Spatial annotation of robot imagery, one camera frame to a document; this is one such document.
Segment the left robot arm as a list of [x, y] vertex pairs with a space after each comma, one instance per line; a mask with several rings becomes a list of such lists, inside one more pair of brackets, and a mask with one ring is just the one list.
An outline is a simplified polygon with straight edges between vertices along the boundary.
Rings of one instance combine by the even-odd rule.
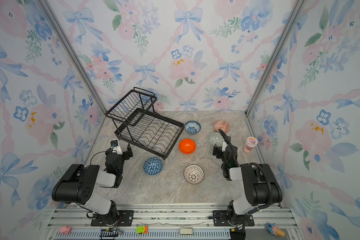
[[111, 141], [106, 154], [106, 169], [99, 165], [71, 165], [60, 178], [52, 191], [55, 202], [76, 204], [87, 210], [87, 218], [91, 219], [92, 227], [130, 227], [134, 211], [118, 210], [115, 201], [107, 200], [95, 192], [95, 187], [118, 188], [123, 179], [126, 160], [133, 157], [130, 145], [122, 151], [118, 141]]

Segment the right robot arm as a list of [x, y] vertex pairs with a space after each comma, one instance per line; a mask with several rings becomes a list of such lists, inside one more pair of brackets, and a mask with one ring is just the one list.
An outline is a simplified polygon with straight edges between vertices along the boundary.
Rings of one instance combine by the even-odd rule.
[[278, 204], [283, 199], [281, 187], [268, 164], [238, 164], [237, 147], [214, 146], [213, 155], [222, 160], [223, 177], [228, 181], [241, 182], [244, 187], [242, 196], [233, 200], [225, 211], [213, 211], [209, 217], [216, 227], [239, 226], [246, 221], [253, 226], [254, 213]]

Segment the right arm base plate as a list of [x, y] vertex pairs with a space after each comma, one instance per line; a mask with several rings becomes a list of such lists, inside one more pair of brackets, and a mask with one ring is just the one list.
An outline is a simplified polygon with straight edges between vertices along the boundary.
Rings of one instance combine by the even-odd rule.
[[227, 210], [214, 210], [208, 219], [213, 220], [215, 227], [240, 227], [245, 216], [228, 213]]

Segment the blue triangle pattern bowl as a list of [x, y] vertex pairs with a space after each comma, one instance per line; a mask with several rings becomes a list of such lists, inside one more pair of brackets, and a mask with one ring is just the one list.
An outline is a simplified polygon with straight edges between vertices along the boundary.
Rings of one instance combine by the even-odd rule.
[[158, 157], [151, 157], [147, 159], [143, 165], [144, 172], [149, 176], [155, 176], [159, 174], [164, 167], [161, 159]]

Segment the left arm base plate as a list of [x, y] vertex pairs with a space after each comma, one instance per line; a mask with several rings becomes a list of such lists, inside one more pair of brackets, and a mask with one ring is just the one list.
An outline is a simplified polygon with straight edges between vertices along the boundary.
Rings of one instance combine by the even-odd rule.
[[92, 227], [130, 227], [134, 218], [133, 210], [117, 210], [106, 215], [94, 214]]

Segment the black wire dish rack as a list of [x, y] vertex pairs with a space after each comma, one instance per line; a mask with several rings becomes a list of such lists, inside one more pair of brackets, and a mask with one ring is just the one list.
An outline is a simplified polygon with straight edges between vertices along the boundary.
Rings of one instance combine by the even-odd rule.
[[133, 88], [106, 112], [116, 127], [115, 135], [163, 160], [168, 158], [185, 125], [156, 112], [157, 96]]

